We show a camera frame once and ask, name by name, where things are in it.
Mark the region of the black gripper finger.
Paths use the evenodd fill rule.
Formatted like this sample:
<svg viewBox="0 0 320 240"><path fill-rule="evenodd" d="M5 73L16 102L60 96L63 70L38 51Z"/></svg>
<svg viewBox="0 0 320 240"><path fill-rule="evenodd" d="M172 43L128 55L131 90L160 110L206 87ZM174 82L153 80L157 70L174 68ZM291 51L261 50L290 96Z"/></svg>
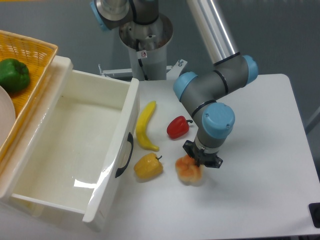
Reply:
<svg viewBox="0 0 320 240"><path fill-rule="evenodd" d="M223 163L223 160L219 156L213 155L213 156L207 157L204 160L203 165L207 168L220 168L222 163Z"/></svg>
<svg viewBox="0 0 320 240"><path fill-rule="evenodd" d="M187 153L187 155L194 159L195 165L200 166L200 152L199 149L197 148L196 144L193 141L186 140L185 143L183 144L183 149Z"/></svg>

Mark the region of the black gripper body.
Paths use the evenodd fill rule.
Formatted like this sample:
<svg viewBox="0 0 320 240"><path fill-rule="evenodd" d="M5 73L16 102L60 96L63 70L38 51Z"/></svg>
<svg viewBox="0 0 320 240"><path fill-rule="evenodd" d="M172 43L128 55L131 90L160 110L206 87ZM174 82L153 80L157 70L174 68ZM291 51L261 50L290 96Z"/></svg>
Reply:
<svg viewBox="0 0 320 240"><path fill-rule="evenodd" d="M211 156L216 156L217 152L218 152L218 148L217 147L207 147L204 146L202 143L198 142L198 141L194 141L194 143L196 144L198 150L199 150L199 157L200 157L200 163L203 163L204 160L208 157Z"/></svg>

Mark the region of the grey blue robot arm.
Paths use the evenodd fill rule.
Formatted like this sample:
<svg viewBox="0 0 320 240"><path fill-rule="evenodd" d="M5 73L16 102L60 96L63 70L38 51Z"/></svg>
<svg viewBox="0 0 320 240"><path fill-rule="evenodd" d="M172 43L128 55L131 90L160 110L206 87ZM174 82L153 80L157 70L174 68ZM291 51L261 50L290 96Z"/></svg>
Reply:
<svg viewBox="0 0 320 240"><path fill-rule="evenodd" d="M214 0L187 4L214 69L204 76L183 73L173 84L176 97L198 127L194 141L186 141L183 149L197 165L219 168L223 161L218 151L235 123L233 110L219 99L253 82L259 70L251 56L239 52ZM90 6L103 30L118 29L134 78L166 79L173 25L159 12L158 1L93 0Z"/></svg>

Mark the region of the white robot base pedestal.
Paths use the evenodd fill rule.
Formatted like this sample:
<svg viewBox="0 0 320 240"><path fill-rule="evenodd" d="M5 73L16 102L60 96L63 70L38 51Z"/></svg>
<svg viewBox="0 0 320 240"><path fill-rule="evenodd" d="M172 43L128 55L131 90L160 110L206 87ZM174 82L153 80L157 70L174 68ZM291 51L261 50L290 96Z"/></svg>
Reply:
<svg viewBox="0 0 320 240"><path fill-rule="evenodd" d="M141 25L131 21L121 25L118 32L128 50L130 68L102 70L99 66L103 77L136 78L140 81L176 80L188 63L179 59L174 65L167 65L167 46L173 38L173 25L161 13L151 24Z"/></svg>

